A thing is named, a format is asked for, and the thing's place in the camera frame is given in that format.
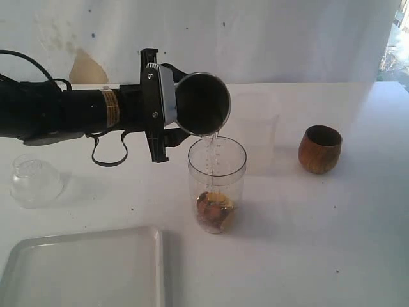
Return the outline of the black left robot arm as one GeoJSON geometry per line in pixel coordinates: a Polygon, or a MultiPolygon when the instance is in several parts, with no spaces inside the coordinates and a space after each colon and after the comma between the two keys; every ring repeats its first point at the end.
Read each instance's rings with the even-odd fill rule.
{"type": "Polygon", "coordinates": [[[1,136],[26,146],[43,146],[70,139],[100,137],[120,130],[121,137],[144,132],[153,162],[167,162],[167,147],[176,147],[189,133],[167,129],[157,100],[144,97],[147,85],[122,84],[116,89],[73,90],[66,79],[53,78],[33,58],[2,50],[33,64],[43,82],[16,81],[1,76],[1,136]]]}

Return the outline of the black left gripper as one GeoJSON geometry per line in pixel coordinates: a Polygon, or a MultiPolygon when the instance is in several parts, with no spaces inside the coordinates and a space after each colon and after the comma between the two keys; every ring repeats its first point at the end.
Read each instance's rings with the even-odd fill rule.
{"type": "Polygon", "coordinates": [[[174,82],[187,73],[169,63],[157,64],[157,53],[154,48],[141,50],[139,84],[120,86],[124,95],[121,121],[126,132],[145,133],[153,162],[167,162],[166,147],[177,147],[190,136],[182,128],[164,130],[176,121],[174,82]]]}

